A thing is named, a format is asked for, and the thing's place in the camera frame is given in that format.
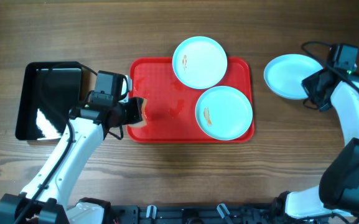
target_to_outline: plate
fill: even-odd
[[[302,87],[303,79],[323,69],[319,62],[299,54],[287,54],[271,60],[265,67],[264,79],[277,95],[302,100],[307,94]]]
[[[227,66],[225,51],[208,37],[191,37],[183,41],[172,57],[176,77],[184,85],[199,90],[216,85],[225,75]]]
[[[253,109],[247,97],[229,86],[204,92],[196,104],[196,121],[205,134],[229,141],[242,136],[251,125]]]

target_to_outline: white plate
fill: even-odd
[[[216,86],[204,92],[197,101],[195,114],[205,134],[224,141],[242,136],[253,120],[247,97],[229,86]]]
[[[292,100],[306,99],[301,83],[323,67],[305,55],[288,54],[271,60],[265,67],[264,79],[275,94]]]
[[[177,78],[195,89],[216,85],[228,66],[226,53],[215,40],[208,37],[191,37],[183,41],[172,57]]]

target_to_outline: table top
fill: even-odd
[[[79,61],[128,74],[137,58],[170,57],[195,35],[215,39],[250,65],[254,136],[243,144],[138,144],[127,135],[108,136],[70,204],[82,197],[113,205],[270,202],[283,191],[319,184],[344,144],[335,110],[319,113],[278,97],[263,70],[274,57],[301,53],[308,40],[359,46],[359,1],[0,4],[0,198],[18,194],[57,143],[14,136],[28,63]],[[326,56],[324,48],[316,51]],[[84,84],[83,96],[95,78],[85,76]]]

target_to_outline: rectangular tray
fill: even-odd
[[[195,90],[182,84],[172,69],[171,57],[139,58],[131,65],[129,76],[133,90],[129,97],[147,99],[143,128],[127,127],[128,134],[136,142],[143,143],[228,143],[245,142],[254,134],[251,126],[237,139],[219,141],[206,135],[198,126],[195,107],[198,98],[206,90]],[[216,86],[231,86],[244,93],[253,104],[248,64],[241,58],[229,57],[228,68]]]

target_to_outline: black container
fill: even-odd
[[[56,112],[68,119],[70,108],[80,100],[83,74],[74,63],[48,73],[60,63],[32,62],[26,66],[15,132],[18,140],[57,139],[64,132],[66,123]],[[41,94],[46,103],[40,100]]]

